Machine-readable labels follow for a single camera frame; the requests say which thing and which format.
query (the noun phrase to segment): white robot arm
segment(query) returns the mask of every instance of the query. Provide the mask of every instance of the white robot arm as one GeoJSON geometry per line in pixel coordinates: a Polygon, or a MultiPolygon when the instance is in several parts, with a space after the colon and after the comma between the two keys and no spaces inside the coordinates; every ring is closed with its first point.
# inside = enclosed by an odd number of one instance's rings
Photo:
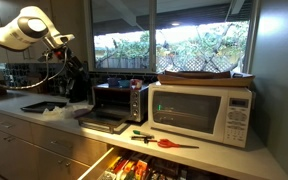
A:
{"type": "Polygon", "coordinates": [[[13,21],[0,27],[0,46],[13,51],[23,51],[40,40],[54,50],[72,39],[72,34],[61,35],[47,15],[35,6],[23,8],[13,21]]]}
{"type": "MultiPolygon", "coordinates": [[[[84,72],[85,70],[82,63],[73,55],[66,45],[66,43],[72,39],[74,39],[72,34],[61,35],[47,15],[35,6],[23,8],[13,21],[5,27],[0,27],[0,46],[12,51],[23,51],[35,42],[42,40],[47,47],[47,51],[44,53],[46,63],[48,58],[50,58],[49,54],[54,53],[58,59],[64,60],[62,70],[65,67],[70,77],[86,81],[87,73],[84,72]]],[[[46,80],[54,78],[62,70],[50,78],[48,78],[47,71],[45,79],[34,85],[9,87],[0,84],[0,88],[13,90],[33,88],[39,86],[46,80]]]]}

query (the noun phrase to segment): microwave door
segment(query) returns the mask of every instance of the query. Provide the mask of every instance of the microwave door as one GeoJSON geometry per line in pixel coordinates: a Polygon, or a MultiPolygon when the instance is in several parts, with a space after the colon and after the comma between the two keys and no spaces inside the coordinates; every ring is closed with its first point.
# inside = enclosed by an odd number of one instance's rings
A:
{"type": "Polygon", "coordinates": [[[174,92],[155,92],[153,120],[156,123],[213,134],[221,97],[174,92]]]}

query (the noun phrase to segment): countertop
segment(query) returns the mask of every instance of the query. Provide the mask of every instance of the countertop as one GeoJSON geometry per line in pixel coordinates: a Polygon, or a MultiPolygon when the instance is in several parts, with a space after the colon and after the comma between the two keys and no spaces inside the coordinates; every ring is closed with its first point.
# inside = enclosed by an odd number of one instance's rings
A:
{"type": "MultiPolygon", "coordinates": [[[[8,91],[7,95],[0,96],[0,113],[236,179],[288,179],[287,174],[252,129],[248,133],[246,148],[236,148],[153,130],[147,122],[141,125],[131,124],[121,134],[110,134],[81,127],[72,117],[50,119],[43,114],[23,112],[20,109],[42,101],[68,102],[68,99],[26,91],[8,91]],[[142,141],[131,140],[130,136],[134,135],[133,130],[148,132],[156,139],[168,138],[176,143],[199,146],[199,149],[165,149],[153,142],[144,144],[142,141]]],[[[68,103],[66,108],[91,109],[92,106],[85,101],[68,103]]]]}

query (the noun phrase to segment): scissors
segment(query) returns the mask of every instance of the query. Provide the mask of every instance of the scissors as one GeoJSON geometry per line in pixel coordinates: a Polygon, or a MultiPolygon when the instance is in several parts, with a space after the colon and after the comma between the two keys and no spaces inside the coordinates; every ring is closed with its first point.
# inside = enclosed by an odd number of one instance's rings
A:
{"type": "Polygon", "coordinates": [[[176,144],[168,139],[160,139],[157,140],[149,140],[149,142],[157,142],[157,145],[162,148],[171,148],[171,147],[179,147],[179,148],[199,148],[198,146],[189,146],[189,145],[182,145],[182,144],[176,144]]]}

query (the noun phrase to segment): microwave control panel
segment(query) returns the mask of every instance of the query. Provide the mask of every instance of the microwave control panel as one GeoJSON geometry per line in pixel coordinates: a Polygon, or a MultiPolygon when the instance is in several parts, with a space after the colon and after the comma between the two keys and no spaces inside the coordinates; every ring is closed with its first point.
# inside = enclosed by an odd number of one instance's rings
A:
{"type": "Polygon", "coordinates": [[[249,113],[248,99],[230,98],[224,134],[225,144],[245,147],[249,113]]]}

